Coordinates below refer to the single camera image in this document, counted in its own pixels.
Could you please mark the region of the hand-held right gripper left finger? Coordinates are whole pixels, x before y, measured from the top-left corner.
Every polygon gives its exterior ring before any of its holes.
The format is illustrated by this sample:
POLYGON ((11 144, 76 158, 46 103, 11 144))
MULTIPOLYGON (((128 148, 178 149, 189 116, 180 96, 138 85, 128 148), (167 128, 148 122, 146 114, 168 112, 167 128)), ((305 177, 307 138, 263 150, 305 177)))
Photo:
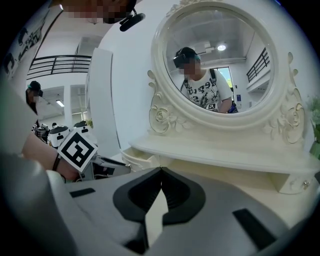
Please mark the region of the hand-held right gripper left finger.
POLYGON ((64 183, 59 173, 47 171, 51 192, 71 236, 75 256, 136 256, 133 243, 144 233, 144 219, 136 220, 139 208, 119 188, 135 186, 158 174, 146 169, 112 178, 64 183))

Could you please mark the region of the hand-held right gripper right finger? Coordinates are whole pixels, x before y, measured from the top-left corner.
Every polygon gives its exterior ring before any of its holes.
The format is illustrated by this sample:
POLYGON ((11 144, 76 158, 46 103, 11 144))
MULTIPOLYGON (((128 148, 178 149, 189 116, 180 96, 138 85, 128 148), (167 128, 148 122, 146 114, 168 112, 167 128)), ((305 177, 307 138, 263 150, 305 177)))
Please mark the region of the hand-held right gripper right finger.
POLYGON ((162 170, 168 212, 162 256, 277 256, 297 236, 271 209, 229 183, 162 170))

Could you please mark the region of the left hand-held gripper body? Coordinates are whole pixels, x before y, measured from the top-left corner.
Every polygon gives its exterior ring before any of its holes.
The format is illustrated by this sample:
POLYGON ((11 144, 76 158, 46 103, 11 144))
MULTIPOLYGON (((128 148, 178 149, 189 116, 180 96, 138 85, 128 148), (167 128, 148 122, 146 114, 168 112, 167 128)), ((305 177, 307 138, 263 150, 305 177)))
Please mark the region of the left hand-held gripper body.
POLYGON ((66 161, 76 171, 70 181, 91 181, 112 176, 116 166, 98 155, 98 147, 78 131, 72 131, 57 148, 57 164, 66 161))

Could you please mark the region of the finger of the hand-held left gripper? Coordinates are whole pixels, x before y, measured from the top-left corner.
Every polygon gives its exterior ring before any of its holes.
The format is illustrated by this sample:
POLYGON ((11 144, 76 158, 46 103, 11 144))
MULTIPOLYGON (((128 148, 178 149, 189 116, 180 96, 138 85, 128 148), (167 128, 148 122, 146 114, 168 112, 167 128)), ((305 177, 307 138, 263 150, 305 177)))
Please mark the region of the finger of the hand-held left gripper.
POLYGON ((126 175, 131 172, 130 165, 107 157, 100 156, 99 158, 101 159, 101 166, 103 167, 103 171, 110 176, 126 175))

